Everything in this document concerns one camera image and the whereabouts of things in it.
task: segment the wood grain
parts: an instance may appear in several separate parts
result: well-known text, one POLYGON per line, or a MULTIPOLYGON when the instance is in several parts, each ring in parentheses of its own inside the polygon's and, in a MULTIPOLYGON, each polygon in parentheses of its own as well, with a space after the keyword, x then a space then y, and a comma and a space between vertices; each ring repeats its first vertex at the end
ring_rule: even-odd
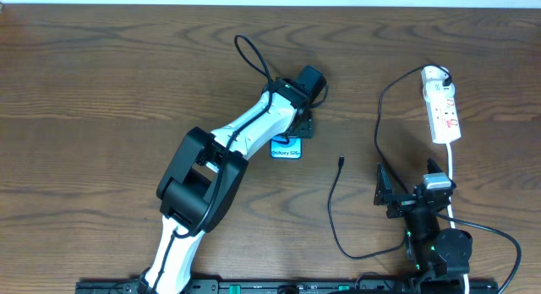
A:
MULTIPOLYGON (((123 279, 151 264, 161 235, 154 192, 183 136, 233 120, 265 83, 235 51, 237 33, 275 76, 311 64, 331 92, 302 160, 253 157, 193 271, 247 279, 411 270, 403 251, 342 257, 325 203, 344 154, 334 211, 345 249, 400 241, 403 223, 372 205, 377 100, 399 75, 437 62, 453 72, 462 125, 456 215, 518 239, 522 267, 508 292, 538 292, 541 11, 10 5, 0 14, 1 293, 68 293, 80 279, 123 279)), ((419 84, 413 76, 390 90, 380 132, 407 185, 429 156, 446 160, 430 141, 419 84)), ((468 231, 472 276, 501 284, 512 245, 468 231)))

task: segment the white power strip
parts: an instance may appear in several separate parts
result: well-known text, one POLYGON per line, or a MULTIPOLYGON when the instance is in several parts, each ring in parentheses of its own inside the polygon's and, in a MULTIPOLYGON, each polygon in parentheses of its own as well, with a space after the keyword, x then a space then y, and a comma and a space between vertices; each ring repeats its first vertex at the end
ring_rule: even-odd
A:
POLYGON ((444 86, 444 80, 448 77, 447 73, 434 66, 427 66, 421 72, 430 133, 436 144, 447 144, 461 137, 454 98, 455 85, 444 86))

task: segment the brown wooden surface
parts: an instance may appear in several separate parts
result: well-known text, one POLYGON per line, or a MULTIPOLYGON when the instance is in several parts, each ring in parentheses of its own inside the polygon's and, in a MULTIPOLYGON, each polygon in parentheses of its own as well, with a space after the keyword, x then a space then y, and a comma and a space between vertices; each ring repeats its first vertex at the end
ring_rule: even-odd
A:
MULTIPOLYGON (((354 278, 411 270, 403 222, 372 205, 374 120, 383 87, 422 63, 451 69, 462 138, 453 144, 460 218, 508 231, 522 267, 508 292, 541 283, 541 11, 437 8, 15 6, 0 14, 0 292, 73 292, 79 279, 148 267, 161 235, 156 185, 186 132, 219 128, 265 83, 237 54, 249 35, 274 75, 325 72, 327 102, 300 161, 250 161, 193 271, 224 278, 354 278)), ((431 143, 420 74, 390 90, 380 146, 408 185, 431 143)), ((474 277, 509 274, 505 239, 473 234, 474 277)))

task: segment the power strip switch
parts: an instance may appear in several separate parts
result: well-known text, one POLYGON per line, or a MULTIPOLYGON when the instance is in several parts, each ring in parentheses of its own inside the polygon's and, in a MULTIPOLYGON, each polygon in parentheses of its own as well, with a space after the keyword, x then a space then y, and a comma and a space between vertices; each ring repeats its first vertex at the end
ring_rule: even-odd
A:
POLYGON ((448 77, 447 73, 435 66, 427 66, 421 71, 430 133, 432 142, 436 144, 447 144, 461 137, 454 98, 455 85, 444 86, 444 80, 448 77))

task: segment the robotic arm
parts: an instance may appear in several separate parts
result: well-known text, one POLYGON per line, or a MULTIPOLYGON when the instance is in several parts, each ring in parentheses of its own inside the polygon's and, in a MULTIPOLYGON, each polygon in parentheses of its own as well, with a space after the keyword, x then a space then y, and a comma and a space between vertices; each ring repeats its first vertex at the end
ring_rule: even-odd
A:
POLYGON ((163 233, 152 267, 141 276, 140 293, 177 294, 188 284, 201 238, 229 210, 248 159, 309 117, 325 85, 323 74, 306 66, 295 80, 268 84, 257 104, 225 127, 210 133, 196 127, 186 134, 158 185, 163 233), (207 179, 193 164, 207 166, 217 177, 207 179))

